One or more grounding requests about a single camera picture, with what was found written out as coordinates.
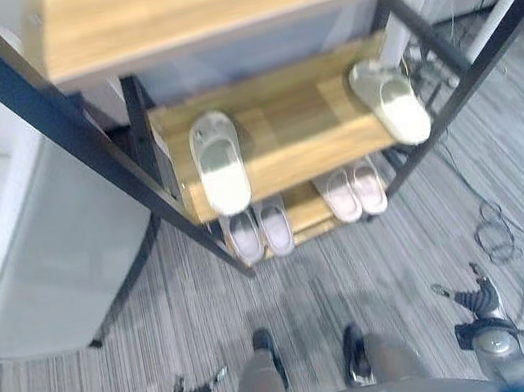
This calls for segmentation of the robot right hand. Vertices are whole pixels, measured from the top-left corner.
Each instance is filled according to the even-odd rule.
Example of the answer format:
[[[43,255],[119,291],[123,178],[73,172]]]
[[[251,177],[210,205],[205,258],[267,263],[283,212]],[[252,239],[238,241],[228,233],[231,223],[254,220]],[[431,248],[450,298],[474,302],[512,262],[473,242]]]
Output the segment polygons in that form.
[[[464,307],[477,319],[506,319],[502,299],[487,272],[476,262],[469,262],[468,265],[475,275],[477,290],[459,291],[437,283],[432,284],[430,288],[435,294]]]

